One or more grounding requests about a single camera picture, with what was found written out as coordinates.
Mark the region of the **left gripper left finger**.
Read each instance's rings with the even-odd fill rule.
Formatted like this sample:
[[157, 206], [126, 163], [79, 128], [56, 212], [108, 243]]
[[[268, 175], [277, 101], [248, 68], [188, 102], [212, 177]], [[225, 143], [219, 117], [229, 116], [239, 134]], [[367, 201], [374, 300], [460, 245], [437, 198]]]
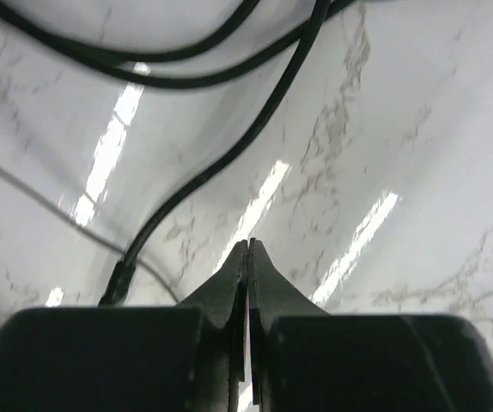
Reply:
[[0, 328], [0, 411], [234, 411], [247, 243], [175, 306], [31, 308]]

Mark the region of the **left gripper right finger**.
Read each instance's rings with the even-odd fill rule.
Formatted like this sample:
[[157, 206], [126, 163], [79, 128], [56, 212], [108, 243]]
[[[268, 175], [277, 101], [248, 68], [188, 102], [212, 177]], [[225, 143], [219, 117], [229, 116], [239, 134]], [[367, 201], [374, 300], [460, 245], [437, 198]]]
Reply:
[[263, 411], [493, 411], [493, 360], [467, 320], [332, 315], [248, 248], [253, 403]]

